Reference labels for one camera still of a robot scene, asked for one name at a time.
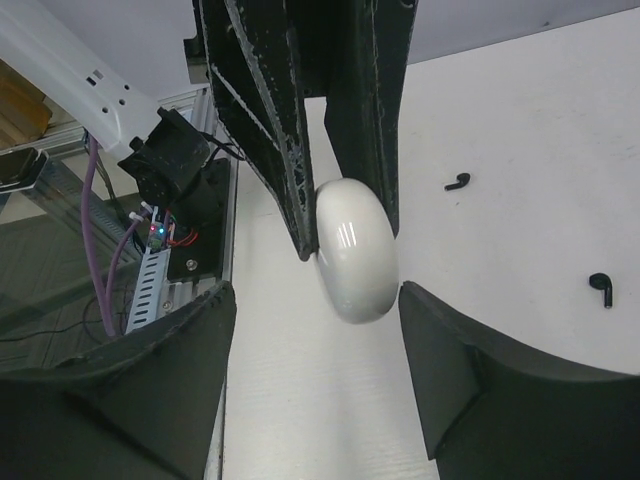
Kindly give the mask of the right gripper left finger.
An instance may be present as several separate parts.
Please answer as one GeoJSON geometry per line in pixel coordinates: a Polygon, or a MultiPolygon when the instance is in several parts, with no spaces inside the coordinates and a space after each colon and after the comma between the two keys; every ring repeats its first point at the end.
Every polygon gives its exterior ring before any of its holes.
{"type": "Polygon", "coordinates": [[[50,368],[1,376],[5,479],[201,479],[236,320],[221,281],[50,368]]]}

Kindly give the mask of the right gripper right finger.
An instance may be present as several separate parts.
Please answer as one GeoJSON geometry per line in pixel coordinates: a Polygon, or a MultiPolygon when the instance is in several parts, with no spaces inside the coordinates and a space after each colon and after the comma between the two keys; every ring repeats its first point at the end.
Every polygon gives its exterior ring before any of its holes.
{"type": "Polygon", "coordinates": [[[639,379],[545,353],[414,282],[400,324],[428,458],[443,479],[635,479],[639,379]]]}

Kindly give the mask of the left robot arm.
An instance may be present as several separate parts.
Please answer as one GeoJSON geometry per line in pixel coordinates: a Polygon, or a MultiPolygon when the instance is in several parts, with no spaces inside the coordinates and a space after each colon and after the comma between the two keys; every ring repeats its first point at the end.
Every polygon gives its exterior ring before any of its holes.
{"type": "MultiPolygon", "coordinates": [[[[305,101],[326,100],[341,173],[399,223],[398,120],[413,1],[197,1],[188,41],[226,133],[276,200],[301,260],[318,250],[305,101]]],[[[178,114],[119,76],[38,1],[1,5],[1,57],[85,127],[142,197],[197,227],[213,214],[210,148],[178,114]]]]}

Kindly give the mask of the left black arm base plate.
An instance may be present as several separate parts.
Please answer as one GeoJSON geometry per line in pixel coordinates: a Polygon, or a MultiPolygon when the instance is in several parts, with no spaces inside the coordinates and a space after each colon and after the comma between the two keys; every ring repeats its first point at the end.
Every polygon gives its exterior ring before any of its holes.
{"type": "Polygon", "coordinates": [[[172,211],[177,221],[167,279],[171,283],[220,277],[223,269],[231,163],[212,160],[192,191],[172,211]]]}

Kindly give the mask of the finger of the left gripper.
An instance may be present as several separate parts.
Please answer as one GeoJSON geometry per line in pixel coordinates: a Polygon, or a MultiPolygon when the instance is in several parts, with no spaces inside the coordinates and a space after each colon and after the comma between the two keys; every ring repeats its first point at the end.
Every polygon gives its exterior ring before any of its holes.
{"type": "Polygon", "coordinates": [[[283,1],[197,4],[214,104],[274,197],[300,260],[316,251],[315,188],[295,29],[283,1]]]}
{"type": "Polygon", "coordinates": [[[368,186],[400,229],[398,135],[415,1],[342,1],[324,124],[341,174],[368,186]]]}

